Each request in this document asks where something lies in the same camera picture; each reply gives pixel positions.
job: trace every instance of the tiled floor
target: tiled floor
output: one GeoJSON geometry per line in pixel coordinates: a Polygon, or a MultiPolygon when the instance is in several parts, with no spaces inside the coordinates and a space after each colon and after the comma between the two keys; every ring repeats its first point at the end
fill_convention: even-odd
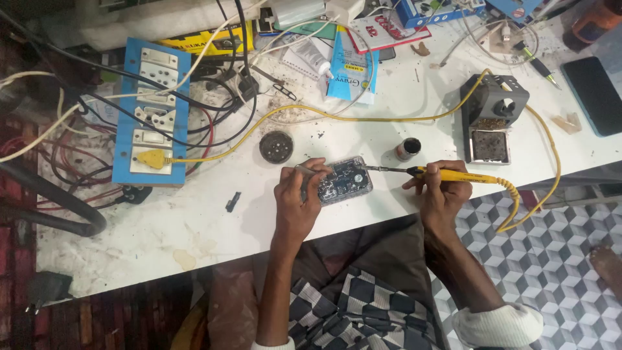
{"type": "MultiPolygon", "coordinates": [[[[507,192],[475,198],[456,219],[462,242],[484,265],[503,299],[541,311],[542,349],[622,349],[622,306],[587,258],[596,244],[622,254],[622,203],[543,210],[497,234],[511,204],[507,192]]],[[[521,205],[517,219],[526,213],[521,205]]],[[[430,275],[452,350],[462,350],[466,347],[452,328],[456,306],[440,280],[430,275]]]]}

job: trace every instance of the white table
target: white table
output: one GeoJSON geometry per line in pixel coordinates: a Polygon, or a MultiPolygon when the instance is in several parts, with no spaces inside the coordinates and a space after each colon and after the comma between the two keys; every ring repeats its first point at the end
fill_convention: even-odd
{"type": "MultiPolygon", "coordinates": [[[[559,72],[560,63],[589,55],[589,52],[579,56],[564,51],[559,39],[562,31],[559,23],[540,26],[542,44],[538,56],[550,69],[555,68],[553,74],[563,91],[553,87],[529,64],[509,68],[491,60],[470,39],[460,46],[446,67],[431,69],[430,64],[440,62],[465,30],[461,21],[446,22],[442,27],[432,26],[430,30],[433,37],[424,42],[432,54],[420,57],[408,45],[396,47],[397,58],[378,67],[376,103],[369,108],[352,108],[344,114],[378,117],[436,115],[458,103],[458,89],[471,75],[489,67],[497,74],[514,75],[530,92],[530,106],[542,115],[551,129],[563,174],[622,160],[622,135],[597,137],[559,72]],[[583,125],[583,131],[572,136],[550,120],[554,115],[565,116],[570,112],[577,112],[583,125]]],[[[286,87],[298,96],[300,103],[338,110],[337,107],[330,109],[322,102],[316,83],[310,79],[302,78],[269,59],[263,59],[258,66],[284,79],[286,87]]],[[[260,83],[262,92],[272,85],[265,78],[261,78],[260,83]]],[[[204,102],[218,106],[224,101],[222,95],[203,90],[194,89],[193,97],[202,97],[204,102]]],[[[261,95],[258,114],[263,115],[291,102],[280,93],[274,97],[261,95]]],[[[243,108],[218,125],[216,140],[238,130],[248,113],[243,108]]],[[[316,117],[309,111],[288,110],[277,118],[291,122],[316,117]]],[[[265,122],[233,154],[203,164],[187,179],[183,188],[155,188],[139,206],[121,204],[103,210],[108,228],[93,238],[40,226],[37,270],[73,276],[70,293],[82,297],[263,252],[269,249],[274,231],[276,207],[272,189],[278,182],[281,166],[268,164],[261,158],[258,143],[262,135],[272,130],[284,130],[291,135],[295,147],[286,166],[301,163],[308,156],[323,156],[332,162],[356,155],[362,156],[370,165],[425,165],[439,159],[464,158],[460,118],[458,112],[437,121],[417,123],[353,123],[326,118],[290,126],[265,122]],[[410,136],[421,140],[422,151],[402,164],[396,161],[392,150],[410,136]],[[241,197],[234,211],[227,213],[225,205],[236,191],[242,192],[241,197]]],[[[191,119],[205,118],[193,108],[191,119]]],[[[540,124],[529,112],[525,111],[512,125],[509,144],[512,165],[469,165],[468,170],[503,177],[515,186],[554,176],[555,163],[549,143],[540,124]]],[[[231,145],[233,143],[220,146],[210,154],[218,154],[231,145]]],[[[198,152],[188,155],[197,156],[198,152]]],[[[412,191],[400,188],[408,177],[376,172],[370,176],[373,191],[323,208],[309,239],[418,211],[412,191]]],[[[497,185],[475,184],[473,197],[502,190],[497,185]]]]}

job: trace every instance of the yellow box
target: yellow box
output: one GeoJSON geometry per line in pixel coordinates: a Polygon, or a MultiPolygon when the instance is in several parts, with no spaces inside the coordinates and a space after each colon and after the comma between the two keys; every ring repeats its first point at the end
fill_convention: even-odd
{"type": "MultiPolygon", "coordinates": [[[[207,31],[203,32],[194,32],[180,35],[177,37],[160,40],[158,41],[158,44],[162,44],[172,49],[177,49],[198,55],[201,53],[205,44],[207,44],[207,41],[210,40],[212,33],[214,33],[215,31],[216,29],[214,28],[208,29],[207,31]]],[[[248,50],[254,50],[252,21],[246,21],[246,35],[248,38],[248,50]]],[[[216,35],[214,40],[212,40],[210,46],[205,52],[205,55],[211,56],[230,54],[233,51],[233,47],[235,47],[236,52],[244,52],[242,37],[242,26],[240,24],[232,24],[230,26],[226,26],[216,35]],[[231,31],[233,33],[233,40],[231,40],[231,37],[229,36],[229,28],[231,28],[231,31]]]]}

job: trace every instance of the adhesive tube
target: adhesive tube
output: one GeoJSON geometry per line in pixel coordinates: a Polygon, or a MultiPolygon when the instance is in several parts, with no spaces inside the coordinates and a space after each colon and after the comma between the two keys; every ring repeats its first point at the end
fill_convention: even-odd
{"type": "MultiPolygon", "coordinates": [[[[289,44],[301,37],[303,37],[301,34],[291,34],[285,35],[282,40],[286,44],[289,44]]],[[[318,75],[322,76],[326,74],[329,78],[333,78],[333,74],[330,71],[330,62],[324,57],[324,55],[322,55],[310,39],[294,44],[290,46],[289,49],[293,51],[296,56],[300,57],[307,64],[309,64],[310,67],[315,69],[318,75]]]]}

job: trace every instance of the white sleeve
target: white sleeve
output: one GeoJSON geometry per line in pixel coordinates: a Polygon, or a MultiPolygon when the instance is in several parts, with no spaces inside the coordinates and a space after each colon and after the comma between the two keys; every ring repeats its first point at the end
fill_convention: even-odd
{"type": "Polygon", "coordinates": [[[520,348],[536,341],[544,329],[540,313],[508,303],[497,310],[471,313],[464,308],[453,317],[458,339],[471,348],[520,348]]]}
{"type": "Polygon", "coordinates": [[[255,342],[251,346],[251,350],[294,350],[294,340],[292,337],[287,337],[287,344],[279,345],[279,346],[262,346],[255,342]]]}

